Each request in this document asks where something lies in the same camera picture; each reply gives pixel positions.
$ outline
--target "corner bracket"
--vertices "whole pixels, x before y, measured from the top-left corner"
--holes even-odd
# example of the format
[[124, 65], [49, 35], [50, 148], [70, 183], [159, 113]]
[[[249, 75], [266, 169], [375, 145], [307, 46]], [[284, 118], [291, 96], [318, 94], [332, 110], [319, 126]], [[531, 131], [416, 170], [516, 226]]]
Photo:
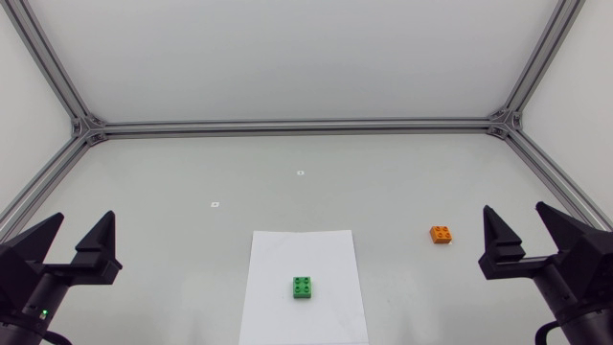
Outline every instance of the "corner bracket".
[[509, 131], [522, 129], [523, 112], [512, 111], [508, 108], [502, 108], [488, 116], [488, 120], [492, 122], [488, 128], [487, 134], [493, 135], [500, 139], [506, 139], [509, 136]]
[[87, 131], [87, 137], [85, 140], [87, 141], [87, 145], [89, 145], [89, 147], [93, 147], [99, 143], [107, 141], [108, 137], [103, 132], [89, 130]]

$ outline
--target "white paper sheet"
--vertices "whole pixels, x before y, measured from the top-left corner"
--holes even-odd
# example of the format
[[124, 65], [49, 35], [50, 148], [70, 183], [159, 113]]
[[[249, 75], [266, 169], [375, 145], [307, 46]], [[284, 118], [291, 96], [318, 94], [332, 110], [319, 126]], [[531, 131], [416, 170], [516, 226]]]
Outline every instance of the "white paper sheet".
[[[293, 298], [298, 276], [310, 299]], [[239, 344], [368, 344], [351, 230], [254, 232]]]

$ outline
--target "cable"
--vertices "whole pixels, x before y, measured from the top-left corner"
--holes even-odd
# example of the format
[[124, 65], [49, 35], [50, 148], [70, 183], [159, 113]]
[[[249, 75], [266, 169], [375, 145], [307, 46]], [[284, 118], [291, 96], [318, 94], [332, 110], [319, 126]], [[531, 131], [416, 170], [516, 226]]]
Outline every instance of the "cable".
[[60, 335], [60, 334], [57, 334], [57, 333], [53, 333], [53, 332], [49, 332], [49, 331], [47, 331], [45, 333], [45, 336], [43, 336], [42, 338], [47, 340], [47, 341], [49, 341], [53, 345], [73, 345], [73, 343], [71, 343], [63, 335]]
[[556, 327], [559, 327], [557, 321], [550, 322], [541, 326], [541, 328], [536, 331], [536, 335], [534, 336], [534, 344], [547, 345], [547, 333]]

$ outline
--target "white wall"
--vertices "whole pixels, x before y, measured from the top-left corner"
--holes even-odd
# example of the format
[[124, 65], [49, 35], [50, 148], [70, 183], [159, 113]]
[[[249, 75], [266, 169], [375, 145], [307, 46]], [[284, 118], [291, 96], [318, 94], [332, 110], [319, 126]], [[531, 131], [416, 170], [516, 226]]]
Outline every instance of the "white wall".
[[[52, 323], [74, 344], [237, 344], [252, 232], [351, 229], [372, 344], [516, 345], [554, 317], [531, 281], [483, 277], [482, 208], [547, 255], [539, 200], [560, 207], [486, 135], [117, 140], [89, 150], [31, 224], [64, 213], [47, 259], [65, 263], [117, 215], [115, 284], [72, 288]], [[452, 245], [431, 242], [434, 224]]]
[[525, 130], [613, 218], [613, 2], [587, 0], [525, 110]]
[[555, 5], [32, 1], [83, 99], [109, 122], [486, 117]]
[[0, 211], [70, 138], [70, 118], [0, 10]]

